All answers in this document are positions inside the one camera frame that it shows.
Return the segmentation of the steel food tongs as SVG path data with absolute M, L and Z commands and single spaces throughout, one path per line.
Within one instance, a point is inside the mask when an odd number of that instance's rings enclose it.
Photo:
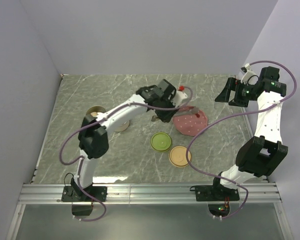
M 186 106 L 178 110 L 174 117 L 185 116 L 185 115 L 197 115 L 199 113 L 199 108 L 195 106 Z

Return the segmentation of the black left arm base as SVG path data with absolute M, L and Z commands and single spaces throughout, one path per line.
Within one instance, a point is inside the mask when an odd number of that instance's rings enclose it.
M 104 202 L 107 198 L 108 188 L 106 186 L 93 186 L 91 184 L 81 191 L 79 186 L 75 183 L 74 175 L 68 172 L 63 179 L 63 190 L 61 195 L 62 203 L 71 203 L 71 213 L 76 219 L 89 217 L 94 209 L 94 203 L 100 203 L 104 211 L 98 219 L 103 217 L 106 213 L 106 206 Z

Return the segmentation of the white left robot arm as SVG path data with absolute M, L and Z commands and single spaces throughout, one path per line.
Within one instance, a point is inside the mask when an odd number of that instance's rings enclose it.
M 78 169 L 70 183 L 73 195 L 79 201 L 90 198 L 97 160 L 109 150 L 109 139 L 117 128 L 150 110 L 154 110 L 163 123 L 168 123 L 187 98 L 182 89 L 176 89 L 163 79 L 157 85 L 139 88 L 124 103 L 105 113 L 86 114 L 77 134 L 79 157 L 73 162 L 78 162 Z

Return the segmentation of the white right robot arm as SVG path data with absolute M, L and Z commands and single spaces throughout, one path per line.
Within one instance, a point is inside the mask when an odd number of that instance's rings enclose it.
M 286 96 L 287 86 L 279 81 L 279 69 L 271 66 L 262 68 L 254 84 L 250 83 L 255 77 L 251 66 L 246 64 L 241 71 L 243 77 L 228 78 L 215 101 L 244 108 L 250 101 L 256 101 L 259 110 L 256 130 L 239 149 L 235 164 L 214 178 L 210 193 L 216 200 L 233 194 L 247 180 L 271 175 L 288 154 L 280 130 L 281 101 Z

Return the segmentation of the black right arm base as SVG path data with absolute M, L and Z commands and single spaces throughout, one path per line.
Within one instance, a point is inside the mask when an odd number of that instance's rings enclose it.
M 190 188 L 195 193 L 196 202 L 207 202 L 209 213 L 213 218 L 222 219 L 230 214 L 230 202 L 239 201 L 238 190 L 217 188 L 212 185 L 195 185 Z

